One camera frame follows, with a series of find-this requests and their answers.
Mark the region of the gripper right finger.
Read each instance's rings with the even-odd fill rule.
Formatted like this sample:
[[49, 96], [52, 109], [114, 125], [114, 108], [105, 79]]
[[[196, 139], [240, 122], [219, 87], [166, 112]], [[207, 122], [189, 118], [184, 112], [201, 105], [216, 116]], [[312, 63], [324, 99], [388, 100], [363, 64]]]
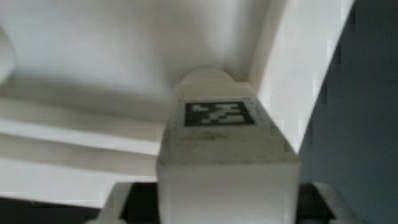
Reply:
[[358, 217], [336, 188], [326, 183], [301, 184], [296, 224], [370, 224]]

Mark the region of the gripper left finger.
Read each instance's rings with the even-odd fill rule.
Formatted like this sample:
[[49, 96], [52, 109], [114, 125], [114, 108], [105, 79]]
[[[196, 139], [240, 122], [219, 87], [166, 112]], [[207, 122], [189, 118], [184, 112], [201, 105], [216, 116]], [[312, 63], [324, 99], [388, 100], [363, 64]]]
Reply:
[[84, 224], [161, 224], [159, 185], [118, 183], [95, 219]]

